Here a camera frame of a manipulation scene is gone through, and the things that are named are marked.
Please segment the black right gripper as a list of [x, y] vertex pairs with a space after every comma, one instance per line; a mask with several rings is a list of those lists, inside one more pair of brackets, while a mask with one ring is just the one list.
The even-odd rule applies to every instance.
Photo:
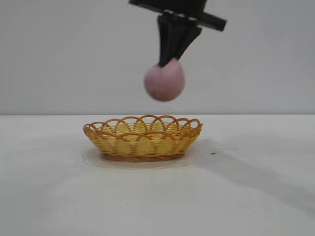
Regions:
[[[162, 13], [169, 11], [195, 19], [199, 25], [224, 31], [227, 20], [206, 13], [207, 0], [129, 0], [129, 4]], [[180, 59], [190, 44], [201, 34], [202, 28], [196, 21], [189, 21], [182, 28], [173, 14], [162, 14], [157, 18], [160, 51], [159, 66], [165, 67], [172, 59]]]

